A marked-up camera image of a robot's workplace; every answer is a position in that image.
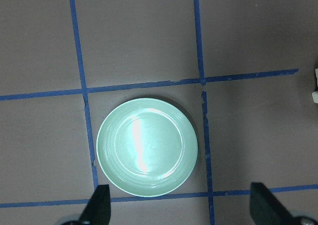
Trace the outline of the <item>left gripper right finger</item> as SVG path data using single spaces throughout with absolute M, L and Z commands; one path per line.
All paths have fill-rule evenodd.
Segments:
M 316 225 L 308 216 L 292 215 L 261 182 L 250 185 L 249 213 L 256 225 Z

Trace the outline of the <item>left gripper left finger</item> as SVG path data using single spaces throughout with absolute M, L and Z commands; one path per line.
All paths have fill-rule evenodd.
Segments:
M 109 185 L 98 185 L 79 218 L 58 225 L 108 225 L 110 223 Z

